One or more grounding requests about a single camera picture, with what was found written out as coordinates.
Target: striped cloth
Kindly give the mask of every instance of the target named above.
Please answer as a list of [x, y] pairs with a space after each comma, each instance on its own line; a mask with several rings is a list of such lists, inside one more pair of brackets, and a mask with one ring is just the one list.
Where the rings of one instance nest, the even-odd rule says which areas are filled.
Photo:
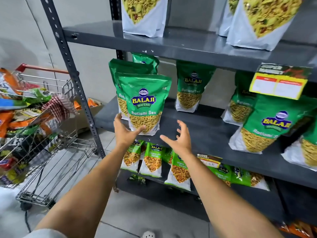
[[54, 115], [59, 123], [69, 118], [70, 113], [77, 114], [74, 104], [69, 101], [68, 97], [61, 93], [53, 93], [52, 98], [42, 106]]

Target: forearm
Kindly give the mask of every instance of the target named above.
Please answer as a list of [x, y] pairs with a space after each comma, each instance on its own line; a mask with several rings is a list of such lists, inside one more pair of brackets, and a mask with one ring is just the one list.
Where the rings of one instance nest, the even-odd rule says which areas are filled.
[[196, 156], [188, 155], [183, 160], [212, 225], [222, 236], [282, 237], [265, 216], [216, 177]]
[[55, 229], [68, 238], [94, 237], [127, 148], [114, 148], [53, 206], [36, 229]]

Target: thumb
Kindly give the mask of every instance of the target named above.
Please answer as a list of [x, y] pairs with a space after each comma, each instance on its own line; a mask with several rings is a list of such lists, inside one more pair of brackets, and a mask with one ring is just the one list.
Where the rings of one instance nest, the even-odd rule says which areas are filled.
[[138, 135], [138, 134], [141, 133], [143, 130], [146, 130], [146, 125], [142, 125], [142, 126], [138, 127], [137, 130], [134, 131], [134, 132]]
[[160, 135], [161, 140], [163, 140], [165, 143], [167, 143], [169, 146], [172, 147], [174, 140], [171, 140], [170, 138], [166, 137], [165, 135]]

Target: white sleeve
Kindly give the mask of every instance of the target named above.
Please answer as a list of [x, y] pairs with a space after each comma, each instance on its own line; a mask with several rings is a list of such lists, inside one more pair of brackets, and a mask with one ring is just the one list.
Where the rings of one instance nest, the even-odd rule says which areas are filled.
[[30, 234], [23, 238], [67, 238], [64, 234], [57, 230], [40, 229], [32, 231]]

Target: price tag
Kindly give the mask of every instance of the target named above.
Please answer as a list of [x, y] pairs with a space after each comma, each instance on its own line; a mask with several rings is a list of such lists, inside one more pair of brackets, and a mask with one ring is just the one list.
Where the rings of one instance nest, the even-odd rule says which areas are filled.
[[250, 85], [250, 92], [298, 100], [312, 68], [262, 63]]
[[211, 156], [211, 155], [203, 155], [203, 154], [197, 154], [197, 157], [200, 159], [201, 162], [204, 163], [206, 166], [219, 168], [219, 165], [221, 164], [222, 158]]

